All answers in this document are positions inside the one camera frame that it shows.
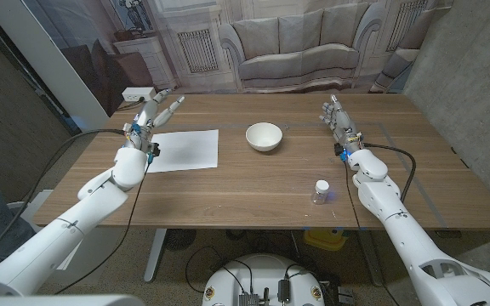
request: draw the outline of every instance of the white bowl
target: white bowl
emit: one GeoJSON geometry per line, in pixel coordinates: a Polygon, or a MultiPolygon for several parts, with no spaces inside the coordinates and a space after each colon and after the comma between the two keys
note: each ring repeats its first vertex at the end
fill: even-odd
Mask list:
{"type": "Polygon", "coordinates": [[[271,123],[256,123],[247,129],[245,133],[248,143],[261,152],[274,149],[282,139],[281,129],[271,123]]]}

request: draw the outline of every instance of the concrete wall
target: concrete wall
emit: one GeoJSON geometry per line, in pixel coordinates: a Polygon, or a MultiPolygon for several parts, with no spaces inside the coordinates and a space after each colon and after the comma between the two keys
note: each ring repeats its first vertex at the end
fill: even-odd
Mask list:
{"type": "MultiPolygon", "coordinates": [[[[434,20],[404,93],[490,189],[490,1],[455,1],[434,20]]],[[[490,271],[490,234],[436,243],[490,271]]]]}

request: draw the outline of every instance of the small plastic bottle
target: small plastic bottle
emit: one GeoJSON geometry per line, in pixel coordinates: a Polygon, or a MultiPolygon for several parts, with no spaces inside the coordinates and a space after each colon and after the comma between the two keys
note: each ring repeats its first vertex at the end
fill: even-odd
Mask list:
{"type": "Polygon", "coordinates": [[[311,195],[311,202],[316,205],[323,204],[327,199],[329,187],[330,185],[325,180],[316,181],[315,191],[311,195]]]}

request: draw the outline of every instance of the black cable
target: black cable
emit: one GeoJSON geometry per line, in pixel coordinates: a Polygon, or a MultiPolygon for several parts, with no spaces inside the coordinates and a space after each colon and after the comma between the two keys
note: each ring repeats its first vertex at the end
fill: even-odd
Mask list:
{"type": "Polygon", "coordinates": [[[58,148],[58,150],[50,157],[50,159],[47,161],[47,164],[45,165],[44,169],[41,171],[41,174],[39,175],[39,177],[38,177],[37,181],[35,182],[35,184],[33,185],[33,187],[30,189],[26,200],[24,201],[24,203],[20,207],[20,210],[14,215],[13,219],[10,221],[10,223],[7,225],[7,227],[1,233],[1,235],[0,235],[0,241],[7,234],[7,232],[9,232],[9,230],[11,229],[11,227],[16,223],[16,221],[18,220],[18,218],[20,217],[20,215],[27,208],[27,204],[31,201],[33,195],[35,194],[35,189],[37,188],[37,186],[41,182],[41,179],[43,178],[44,174],[46,174],[46,172],[48,171],[48,169],[50,167],[52,167],[53,162],[56,162],[63,155],[63,153],[65,152],[65,150],[62,150],[62,149],[64,149],[64,148],[67,149],[67,147],[69,147],[75,140],[77,140],[78,138],[81,138],[82,136],[90,135],[92,133],[100,133],[100,132],[117,133],[117,134],[120,134],[120,135],[124,135],[124,131],[123,130],[119,130],[119,129],[97,129],[97,130],[92,130],[92,131],[87,131],[87,132],[80,133],[80,134],[75,135],[75,136],[69,138],[68,140],[66,140],[58,148]]]}
{"type": "Polygon", "coordinates": [[[355,203],[353,203],[353,197],[350,195],[349,189],[349,171],[347,170],[347,162],[344,161],[345,167],[345,185],[347,186],[347,193],[349,194],[350,205],[353,207],[353,213],[355,214],[356,224],[360,229],[361,225],[358,223],[358,216],[356,216],[355,203]]]}
{"type": "Polygon", "coordinates": [[[109,254],[105,259],[103,259],[103,261],[100,264],[98,264],[97,266],[95,266],[95,268],[91,269],[90,272],[88,272],[86,275],[84,275],[80,279],[75,280],[71,284],[65,286],[63,289],[58,290],[54,295],[57,295],[57,294],[60,294],[60,293],[64,292],[65,290],[67,290],[67,289],[71,288],[72,286],[74,286],[75,284],[77,284],[79,281],[82,281],[86,277],[88,277],[89,275],[91,275],[95,270],[97,270],[107,260],[109,260],[109,258],[111,258],[111,256],[114,253],[116,253],[118,251],[118,248],[124,243],[124,239],[126,239],[126,235],[128,234],[129,225],[132,223],[132,217],[134,216],[135,204],[137,204],[137,199],[139,199],[139,197],[140,197],[141,186],[143,186],[143,182],[145,181],[146,172],[149,170],[149,166],[150,165],[151,164],[147,165],[146,170],[145,170],[145,174],[143,175],[143,179],[141,179],[141,184],[140,184],[140,187],[137,189],[137,195],[135,196],[134,205],[132,206],[132,212],[129,214],[128,225],[126,225],[126,229],[124,230],[124,235],[122,236],[122,239],[120,240],[120,242],[118,242],[117,247],[115,247],[115,249],[112,250],[111,254],[109,254]]]}
{"type": "Polygon", "coordinates": [[[392,302],[396,304],[396,306],[400,306],[400,304],[396,301],[395,297],[390,293],[389,288],[387,288],[386,284],[383,284],[383,288],[389,293],[390,298],[392,298],[392,302]]]}
{"type": "Polygon", "coordinates": [[[288,270],[289,270],[290,268],[292,268],[293,266],[299,266],[299,264],[297,264],[297,263],[292,263],[292,264],[290,264],[290,265],[287,267],[287,269],[285,270],[285,275],[284,275],[284,277],[285,277],[285,279],[286,279],[286,280],[288,280],[288,270]]]}
{"type": "Polygon", "coordinates": [[[228,273],[230,273],[232,276],[234,276],[234,278],[235,278],[235,279],[236,279],[236,281],[237,281],[237,284],[238,284],[238,285],[239,285],[239,286],[242,288],[242,294],[245,294],[245,289],[243,289],[242,283],[241,283],[241,282],[239,282],[239,280],[237,279],[237,277],[236,277],[236,276],[235,276],[233,273],[231,273],[231,272],[230,272],[230,271],[229,271],[229,270],[228,270],[228,269],[227,269],[225,266],[222,266],[222,268],[223,268],[223,269],[225,269],[225,270],[226,270],[226,272],[228,272],[228,273]]]}
{"type": "MultiPolygon", "coordinates": [[[[248,240],[248,244],[253,248],[253,251],[254,252],[274,252],[274,251],[279,251],[283,254],[289,254],[292,250],[292,245],[293,245],[293,238],[289,235],[285,235],[283,233],[280,233],[280,232],[276,232],[276,231],[260,231],[260,233],[256,233],[255,235],[257,235],[257,237],[254,238],[254,241],[250,241],[249,240],[249,234],[250,232],[258,232],[258,231],[246,231],[246,235],[245,237],[247,238],[248,240]],[[258,250],[257,248],[253,247],[253,242],[256,242],[256,241],[259,241],[259,240],[265,240],[269,243],[269,246],[275,246],[276,247],[276,243],[274,243],[273,241],[271,241],[270,239],[268,239],[266,236],[267,235],[279,235],[279,236],[282,236],[282,237],[285,237],[288,239],[288,242],[289,242],[289,247],[287,249],[279,249],[279,248],[276,248],[276,249],[272,249],[272,248],[265,248],[265,249],[262,249],[262,250],[258,250]]],[[[315,259],[313,257],[311,257],[310,255],[306,254],[306,253],[302,253],[301,255],[299,255],[299,257],[293,257],[293,260],[295,262],[297,262],[296,264],[297,265],[300,265],[302,267],[304,267],[306,270],[308,271],[312,271],[312,270],[315,270],[315,271],[319,271],[319,267],[317,266],[316,262],[315,262],[315,259]]]]}
{"type": "Polygon", "coordinates": [[[127,110],[130,110],[130,109],[134,108],[136,105],[140,105],[140,104],[141,104],[143,101],[145,101],[145,98],[140,97],[140,99],[139,99],[139,100],[137,100],[137,101],[135,101],[135,102],[132,102],[132,103],[130,103],[130,104],[128,104],[128,105],[125,105],[125,106],[119,107],[119,108],[117,108],[117,110],[115,110],[115,111],[125,111],[125,110],[127,111],[127,110]]]}
{"type": "Polygon", "coordinates": [[[315,275],[315,273],[313,273],[313,272],[309,271],[308,269],[302,269],[302,270],[300,270],[300,271],[298,271],[298,272],[294,273],[293,275],[290,275],[290,276],[288,277],[288,279],[290,280],[291,278],[293,278],[293,277],[295,277],[295,276],[298,276],[298,275],[305,275],[306,273],[309,273],[309,274],[311,274],[311,275],[315,275]]]}
{"type": "Polygon", "coordinates": [[[299,258],[300,252],[298,249],[298,244],[296,243],[296,238],[294,238],[294,232],[292,230],[290,230],[290,237],[293,239],[293,245],[294,245],[294,249],[296,251],[296,256],[299,258]]]}
{"type": "Polygon", "coordinates": [[[330,295],[330,292],[328,292],[326,286],[324,286],[324,284],[321,282],[319,283],[319,285],[321,285],[321,290],[325,293],[324,295],[330,298],[330,302],[332,302],[332,305],[336,306],[336,302],[334,302],[333,297],[330,295]]]}
{"type": "MultiPolygon", "coordinates": [[[[186,262],[186,266],[185,266],[185,279],[186,279],[186,283],[188,284],[188,286],[189,286],[190,288],[192,288],[192,290],[194,290],[195,292],[198,292],[198,293],[203,293],[203,291],[198,290],[198,289],[196,289],[196,288],[194,288],[194,287],[192,286],[192,284],[191,284],[191,282],[190,282],[190,279],[188,278],[188,266],[190,265],[191,260],[194,258],[194,256],[196,256],[196,254],[198,254],[200,251],[205,250],[205,249],[211,249],[211,250],[213,250],[213,251],[215,252],[215,254],[217,254],[217,256],[219,257],[219,259],[220,259],[220,260],[224,260],[224,259],[222,258],[222,256],[220,256],[219,252],[217,252],[217,250],[216,250],[214,247],[212,247],[212,246],[204,246],[204,247],[200,248],[199,250],[195,251],[195,252],[192,254],[192,256],[191,256],[190,258],[188,258],[188,261],[186,262]]],[[[231,273],[231,272],[230,272],[230,271],[229,271],[229,270],[228,270],[228,269],[227,269],[227,268],[226,268],[224,265],[222,266],[222,268],[223,268],[223,269],[225,269],[225,270],[226,270],[226,272],[228,272],[228,273],[230,273],[232,276],[234,276],[234,278],[235,278],[235,279],[236,279],[236,281],[237,281],[237,284],[238,284],[238,285],[239,285],[239,286],[242,288],[242,293],[245,293],[245,289],[243,289],[242,283],[241,283],[241,282],[240,282],[240,281],[237,279],[237,277],[236,277],[236,276],[235,276],[233,273],[231,273]]]]}
{"type": "Polygon", "coordinates": [[[391,147],[388,145],[380,145],[380,144],[376,145],[376,144],[364,143],[364,146],[365,147],[371,147],[371,148],[381,148],[381,149],[393,150],[393,151],[402,153],[403,155],[409,157],[409,159],[412,161],[412,170],[409,172],[409,176],[407,177],[406,185],[404,186],[404,189],[402,191],[402,195],[400,195],[400,200],[403,203],[404,200],[406,199],[407,190],[409,190],[409,186],[412,184],[413,175],[415,175],[415,169],[417,168],[417,162],[415,162],[415,158],[413,158],[413,155],[406,152],[405,150],[401,150],[401,149],[391,147]]]}
{"type": "Polygon", "coordinates": [[[231,261],[235,261],[236,263],[240,263],[240,264],[244,265],[245,267],[247,267],[248,273],[251,275],[251,285],[250,285],[251,287],[249,289],[250,289],[250,293],[253,294],[253,271],[251,270],[251,267],[249,267],[248,264],[244,263],[241,260],[232,259],[231,261]]]}

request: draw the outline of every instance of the robotic arm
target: robotic arm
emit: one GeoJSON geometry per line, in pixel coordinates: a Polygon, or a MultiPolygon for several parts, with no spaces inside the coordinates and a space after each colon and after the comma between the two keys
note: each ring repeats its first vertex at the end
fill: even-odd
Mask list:
{"type": "Polygon", "coordinates": [[[406,266],[423,305],[490,305],[490,273],[451,258],[424,232],[400,200],[398,186],[387,175],[387,166],[364,149],[355,123],[332,95],[322,107],[321,120],[337,141],[340,158],[357,171],[353,183],[362,205],[385,227],[406,266]]]}
{"type": "Polygon", "coordinates": [[[117,152],[115,167],[86,183],[75,206],[0,263],[0,296],[36,292],[83,237],[128,199],[125,191],[140,184],[145,164],[160,153],[158,145],[148,140],[151,130],[164,125],[185,99],[181,96],[156,116],[158,105],[168,95],[169,90],[158,93],[145,103],[132,124],[124,126],[127,140],[117,152]]]}

